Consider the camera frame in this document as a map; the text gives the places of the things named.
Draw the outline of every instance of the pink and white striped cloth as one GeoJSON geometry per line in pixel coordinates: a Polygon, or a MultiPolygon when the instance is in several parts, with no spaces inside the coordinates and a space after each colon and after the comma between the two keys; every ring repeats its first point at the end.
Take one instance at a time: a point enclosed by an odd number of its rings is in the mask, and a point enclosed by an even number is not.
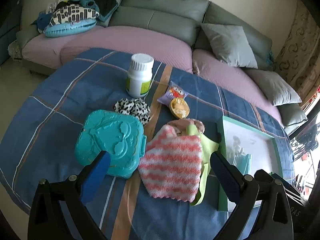
{"type": "Polygon", "coordinates": [[[149,195],[192,202],[199,189],[201,157],[199,136],[178,137],[172,126],[164,125],[146,145],[138,166],[149,195]]]}

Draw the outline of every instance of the sofa cushion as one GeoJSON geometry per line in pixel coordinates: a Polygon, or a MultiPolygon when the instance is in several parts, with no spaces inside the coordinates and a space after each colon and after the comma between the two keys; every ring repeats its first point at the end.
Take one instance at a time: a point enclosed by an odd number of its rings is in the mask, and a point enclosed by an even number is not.
{"type": "Polygon", "coordinates": [[[63,64],[90,48],[114,49],[128,53],[146,53],[156,61],[192,73],[190,46],[174,37],[130,26],[114,26],[94,33],[77,35],[61,50],[63,64]]]}
{"type": "Polygon", "coordinates": [[[258,69],[246,69],[245,72],[260,87],[273,106],[301,103],[297,92],[278,73],[258,69]]]}
{"type": "Polygon", "coordinates": [[[192,46],[197,37],[199,23],[174,14],[121,6],[109,26],[133,26],[164,33],[192,46]]]}
{"type": "Polygon", "coordinates": [[[308,117],[297,103],[278,106],[278,110],[284,127],[296,128],[308,121],[308,117]]]}
{"type": "Polygon", "coordinates": [[[122,0],[110,26],[134,26],[196,42],[208,0],[122,0]]]}
{"type": "Polygon", "coordinates": [[[215,57],[231,67],[258,68],[242,26],[201,24],[215,57]]]}
{"type": "MultiPolygon", "coordinates": [[[[213,2],[210,2],[209,4],[204,18],[204,23],[242,26],[249,45],[255,56],[258,56],[265,61],[267,60],[269,52],[271,50],[272,40],[254,29],[245,21],[239,19],[237,16],[229,13],[213,2]]],[[[197,38],[195,49],[205,49],[207,51],[212,51],[210,43],[202,30],[200,31],[197,38]]]]}
{"type": "MultiPolygon", "coordinates": [[[[95,26],[87,31],[88,35],[96,30],[103,29],[101,26],[95,26]]],[[[22,49],[22,56],[24,59],[47,66],[49,68],[57,69],[61,67],[60,52],[63,46],[76,37],[85,33],[77,35],[68,35],[63,37],[48,38],[44,34],[38,35],[29,41],[22,49]]]]}
{"type": "Polygon", "coordinates": [[[230,67],[218,61],[212,53],[201,49],[193,52],[192,60],[196,75],[264,110],[282,125],[277,107],[266,99],[260,88],[241,68],[230,67]]]}

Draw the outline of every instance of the floor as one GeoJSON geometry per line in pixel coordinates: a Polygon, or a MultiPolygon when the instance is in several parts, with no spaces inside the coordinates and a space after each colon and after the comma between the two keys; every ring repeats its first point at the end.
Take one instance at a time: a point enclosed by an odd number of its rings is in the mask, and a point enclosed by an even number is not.
{"type": "MultiPolygon", "coordinates": [[[[0,141],[22,103],[45,78],[30,74],[11,58],[0,66],[0,141]]],[[[29,216],[13,203],[1,184],[0,209],[20,239],[27,240],[29,216]]]]}

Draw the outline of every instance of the pink sofa cover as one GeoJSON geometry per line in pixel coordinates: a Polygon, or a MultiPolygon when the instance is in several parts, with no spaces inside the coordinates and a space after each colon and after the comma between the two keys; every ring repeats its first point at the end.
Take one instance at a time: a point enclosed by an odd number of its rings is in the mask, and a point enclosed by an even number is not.
{"type": "Polygon", "coordinates": [[[22,50],[22,56],[26,60],[57,69],[62,66],[60,53],[65,44],[82,35],[91,35],[99,29],[104,28],[95,26],[85,33],[57,38],[48,38],[44,34],[40,34],[25,45],[22,50]]]}
{"type": "Polygon", "coordinates": [[[61,50],[62,64],[90,48],[114,49],[128,53],[146,53],[156,61],[192,73],[192,50],[185,42],[151,30],[113,26],[87,32],[67,42],[61,50]]]}
{"type": "Polygon", "coordinates": [[[278,108],[267,100],[260,88],[241,68],[230,67],[218,61],[212,53],[201,49],[193,52],[192,60],[196,75],[264,110],[282,125],[278,108]]]}

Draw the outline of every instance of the embossed case lid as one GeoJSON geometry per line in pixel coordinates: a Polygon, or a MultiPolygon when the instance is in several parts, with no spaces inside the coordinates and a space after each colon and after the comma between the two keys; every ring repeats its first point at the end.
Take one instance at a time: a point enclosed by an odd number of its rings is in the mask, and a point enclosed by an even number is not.
{"type": "Polygon", "coordinates": [[[134,116],[107,110],[88,115],[75,148],[79,163],[88,165],[100,151],[110,153],[108,175],[129,178],[144,156],[146,136],[143,125],[134,116]]]}

